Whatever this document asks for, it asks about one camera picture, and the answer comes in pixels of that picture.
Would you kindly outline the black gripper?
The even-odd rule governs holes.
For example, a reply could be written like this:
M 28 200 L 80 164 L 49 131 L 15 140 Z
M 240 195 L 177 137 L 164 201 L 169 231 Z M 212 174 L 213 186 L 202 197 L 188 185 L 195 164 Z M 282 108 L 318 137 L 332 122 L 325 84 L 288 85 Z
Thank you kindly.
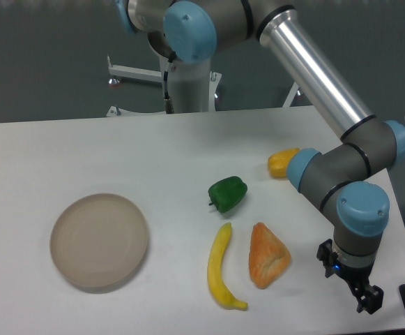
M 316 253 L 316 258 L 322 262 L 325 269 L 325 277 L 336 275 L 346 281 L 357 300 L 356 311 L 366 311 L 368 314 L 377 312 L 382 307 L 384 298 L 384 291 L 369 282 L 376 256 L 377 252 L 355 256 L 341 249 L 333 249 L 331 239 L 320 244 Z

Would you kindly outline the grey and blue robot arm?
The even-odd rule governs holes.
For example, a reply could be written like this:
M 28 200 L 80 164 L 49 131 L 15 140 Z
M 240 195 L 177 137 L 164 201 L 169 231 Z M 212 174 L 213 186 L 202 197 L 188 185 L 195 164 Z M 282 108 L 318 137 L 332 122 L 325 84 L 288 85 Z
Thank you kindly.
M 369 283 L 390 201 L 368 179 L 405 158 L 405 127 L 369 112 L 300 25 L 290 1 L 117 1 L 123 28 L 142 31 L 166 62 L 162 90 L 167 113 L 205 112 L 208 73 L 192 69 L 249 38 L 269 49 L 306 94 L 341 144 L 326 154 L 304 149 L 288 177 L 332 224 L 317 251 L 327 276 L 349 286 L 359 311 L 374 313 L 383 291 Z

